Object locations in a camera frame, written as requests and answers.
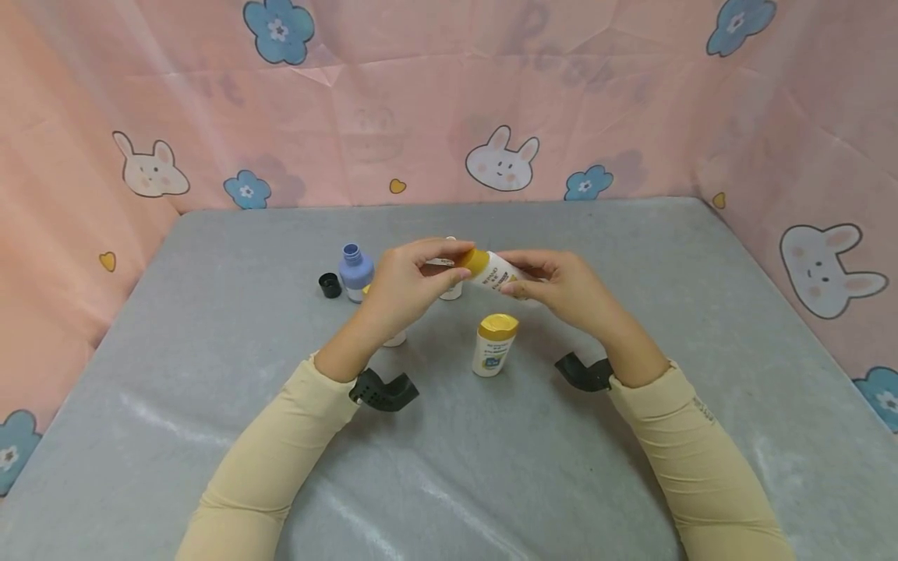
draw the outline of yellow heart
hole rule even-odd
[[[711,203],[713,203],[714,206],[720,208],[721,210],[726,208],[726,193],[720,191],[714,196],[714,198],[711,199]]]
[[[100,254],[100,264],[110,273],[115,270],[115,253],[107,251]]]
[[[399,195],[402,191],[405,190],[405,183],[399,180],[390,181],[390,192],[393,195]]]

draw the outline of hand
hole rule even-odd
[[[377,326],[381,344],[419,320],[440,294],[471,276],[466,268],[427,262],[452,260],[473,247],[471,241],[427,238],[384,252],[358,311]]]
[[[655,341],[578,255],[543,250],[499,255],[525,273],[549,281],[514,281],[503,285],[502,293],[542,302],[559,319],[598,339],[623,385],[645,386],[667,372],[670,363]]]
[[[454,259],[471,241],[428,238],[384,252],[355,315],[315,356],[315,367],[335,381],[354,380],[374,351],[420,319],[440,294],[471,276],[466,268],[428,265]]]
[[[515,281],[502,294],[542,302],[562,321],[600,341],[614,332],[615,313],[622,311],[588,263],[569,251],[518,250],[499,253],[530,276],[548,282]]]

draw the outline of black plastic piece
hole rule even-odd
[[[600,391],[611,388],[610,379],[614,374],[607,358],[586,368],[574,353],[567,353],[555,363],[555,368],[568,383],[581,391]]]
[[[325,297],[334,299],[343,294],[343,289],[339,286],[339,279],[333,273],[325,273],[318,278],[318,286]]]
[[[368,407],[388,413],[399,411],[417,396],[418,388],[405,373],[385,384],[370,368],[358,375],[355,387],[349,391],[349,398],[356,403],[364,401]]]

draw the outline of blue bottle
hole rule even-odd
[[[362,289],[374,280],[374,262],[358,248],[356,243],[343,246],[343,260],[339,262],[339,275],[346,287],[349,300],[359,303],[365,297]]]

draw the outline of person's left hand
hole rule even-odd
[[[466,268],[428,265],[454,259],[474,247],[471,241],[427,238],[384,252],[358,314],[382,330],[382,342],[419,320],[440,294],[471,276]]]
[[[466,268],[428,265],[474,247],[472,241],[427,238],[384,252],[361,307],[315,356],[319,372],[354,380],[381,345],[420,319],[440,294],[471,276]]]

